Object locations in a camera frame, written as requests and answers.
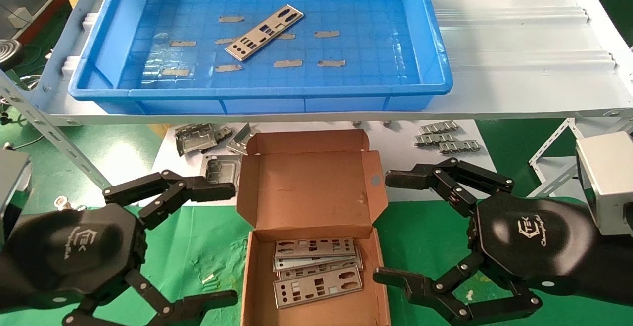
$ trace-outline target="black robotic finger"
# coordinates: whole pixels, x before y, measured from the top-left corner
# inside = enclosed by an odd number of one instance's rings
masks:
[[[171,315],[156,315],[147,326],[199,326],[204,315],[211,309],[237,304],[237,292],[234,290],[188,296],[173,304]]]

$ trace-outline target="cardboard box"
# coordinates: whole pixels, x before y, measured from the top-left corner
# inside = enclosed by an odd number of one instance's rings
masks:
[[[371,273],[383,265],[371,224],[387,207],[380,155],[364,130],[256,134],[242,159],[238,213],[250,233],[242,326],[388,326],[387,288]],[[364,290],[276,308],[275,241],[352,236]]]

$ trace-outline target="green floor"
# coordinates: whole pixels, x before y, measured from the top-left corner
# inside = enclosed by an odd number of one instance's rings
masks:
[[[617,0],[606,0],[605,8]],[[32,44],[46,53],[63,29],[68,8],[57,20],[45,27]],[[620,33],[627,36],[629,16],[610,12]],[[27,49],[27,62],[16,71],[20,74],[37,73],[44,60],[36,58],[35,47]],[[497,167],[504,175],[515,178],[517,196],[525,196],[538,186],[538,179],[527,165],[528,159],[541,143],[560,124],[560,119],[478,121],[486,146]],[[158,152],[161,139],[147,126],[86,126],[63,128],[75,144],[111,178],[114,184],[138,177],[149,171]],[[38,138],[39,133],[29,125],[12,124],[0,127],[0,143],[10,141],[20,145]],[[548,155],[571,155],[574,137],[564,135],[547,152]],[[66,157],[48,141],[42,140],[23,149],[33,161],[33,192],[25,213],[53,210],[52,202],[59,195],[70,200],[102,204],[100,191],[77,170]],[[443,202],[401,202],[389,205],[375,223],[380,234],[384,261],[388,267],[422,272],[438,277],[441,272],[465,256],[466,220],[459,217]],[[187,207],[169,218],[161,227],[148,233],[150,248],[143,273],[169,299],[242,288],[245,238],[250,226],[233,207]],[[206,283],[210,274],[214,277]],[[473,302],[506,296],[482,275],[477,275],[460,288],[456,295],[465,300],[472,290]],[[544,306],[533,317],[502,323],[509,325],[610,325],[628,326],[633,319],[633,308],[617,306],[580,297],[553,297],[540,294]],[[434,312],[404,302],[401,292],[389,290],[389,303],[394,326],[444,325]],[[48,311],[23,311],[0,316],[0,325],[57,326],[72,308]],[[97,316],[131,326],[144,325],[152,310],[134,294],[127,291],[115,302],[101,308]],[[204,326],[236,326],[239,306],[210,313]]]

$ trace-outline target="black cable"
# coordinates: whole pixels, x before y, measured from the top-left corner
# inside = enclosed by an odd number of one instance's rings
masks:
[[[4,8],[4,10],[6,10],[7,12],[9,12],[9,13],[13,14],[16,18],[18,18],[18,19],[22,19],[22,20],[24,20],[25,22],[27,22],[27,23],[29,23],[29,24],[33,24],[33,22],[31,22],[30,20],[23,19],[22,17],[20,17],[20,16],[19,16],[19,15],[17,15],[16,13],[11,12],[11,10],[10,10],[9,8],[6,8],[6,6],[2,5],[1,3],[0,3],[0,7]]]

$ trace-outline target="blue plastic tray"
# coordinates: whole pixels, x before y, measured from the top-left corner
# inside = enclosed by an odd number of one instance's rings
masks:
[[[286,31],[293,40],[277,38],[244,62],[215,44],[285,4],[305,15]],[[339,37],[314,36],[336,30]],[[303,65],[274,67],[295,59]],[[227,64],[243,69],[215,71]],[[111,114],[269,114],[421,110],[451,87],[430,0],[105,0],[69,92]]]

